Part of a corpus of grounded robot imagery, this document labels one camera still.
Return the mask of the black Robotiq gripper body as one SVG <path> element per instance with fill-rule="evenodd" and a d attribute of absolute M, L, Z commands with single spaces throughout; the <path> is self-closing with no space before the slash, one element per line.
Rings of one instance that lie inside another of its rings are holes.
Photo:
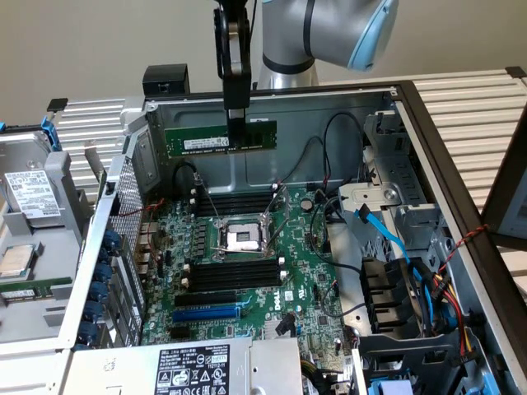
<path fill-rule="evenodd" d="M 213 11 L 217 72 L 221 79 L 251 78 L 246 1 L 217 1 Z"/>

